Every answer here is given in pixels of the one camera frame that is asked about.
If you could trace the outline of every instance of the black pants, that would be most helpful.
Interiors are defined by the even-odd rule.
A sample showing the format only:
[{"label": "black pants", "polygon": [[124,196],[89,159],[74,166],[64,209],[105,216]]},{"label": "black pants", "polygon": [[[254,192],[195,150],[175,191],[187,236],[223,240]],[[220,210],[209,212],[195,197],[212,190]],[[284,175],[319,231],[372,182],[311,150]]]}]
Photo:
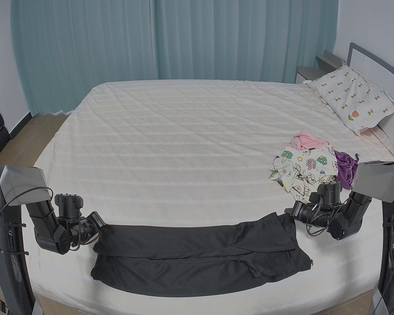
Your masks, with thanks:
[{"label": "black pants", "polygon": [[108,286],[158,297],[242,291],[309,270],[294,219],[271,213],[237,225],[197,228],[106,225],[91,276]]}]

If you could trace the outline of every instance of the headboard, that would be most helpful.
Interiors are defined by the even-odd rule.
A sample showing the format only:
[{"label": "headboard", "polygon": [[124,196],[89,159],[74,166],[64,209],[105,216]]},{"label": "headboard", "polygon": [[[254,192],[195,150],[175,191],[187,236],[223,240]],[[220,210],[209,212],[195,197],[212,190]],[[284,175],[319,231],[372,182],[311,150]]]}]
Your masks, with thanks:
[{"label": "headboard", "polygon": [[[350,44],[347,65],[366,81],[382,87],[394,102],[394,67],[355,43]],[[394,142],[394,113],[382,119],[378,126]]]}]

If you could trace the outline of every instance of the curtain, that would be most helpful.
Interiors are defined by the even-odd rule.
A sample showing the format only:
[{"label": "curtain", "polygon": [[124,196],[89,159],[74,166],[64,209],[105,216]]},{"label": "curtain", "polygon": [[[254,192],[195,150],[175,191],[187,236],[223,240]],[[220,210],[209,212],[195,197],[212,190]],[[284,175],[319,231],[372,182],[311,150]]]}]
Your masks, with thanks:
[{"label": "curtain", "polygon": [[31,113],[74,109],[100,83],[294,82],[333,50],[338,0],[12,0]]}]

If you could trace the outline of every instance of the pink garment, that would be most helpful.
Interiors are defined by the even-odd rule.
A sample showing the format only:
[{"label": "pink garment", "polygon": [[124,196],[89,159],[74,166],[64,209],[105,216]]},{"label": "pink garment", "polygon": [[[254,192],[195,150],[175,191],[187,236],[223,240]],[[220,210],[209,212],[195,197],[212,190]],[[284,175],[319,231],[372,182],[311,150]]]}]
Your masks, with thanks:
[{"label": "pink garment", "polygon": [[326,147],[330,145],[327,141],[315,138],[310,131],[303,129],[298,135],[295,135],[290,144],[295,150],[309,150],[310,148]]}]

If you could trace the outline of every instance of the bed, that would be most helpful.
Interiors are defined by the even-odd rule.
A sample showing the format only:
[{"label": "bed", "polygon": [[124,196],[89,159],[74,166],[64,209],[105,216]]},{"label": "bed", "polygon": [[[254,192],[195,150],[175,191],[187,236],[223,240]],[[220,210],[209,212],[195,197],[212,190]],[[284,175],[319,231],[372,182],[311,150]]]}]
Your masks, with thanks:
[{"label": "bed", "polygon": [[[351,45],[349,64],[394,97],[394,70]],[[84,198],[111,224],[210,226],[283,213],[294,200],[268,180],[272,160],[303,128],[361,161],[394,160],[394,118],[356,136],[307,86],[251,81],[160,80],[101,84],[42,152],[54,192]],[[342,199],[348,196],[342,193]],[[161,298],[94,281],[92,245],[61,256],[40,249],[23,209],[33,290],[95,314],[311,314],[373,288],[382,251],[380,202],[343,241],[297,225],[309,271],[231,294]]]}]

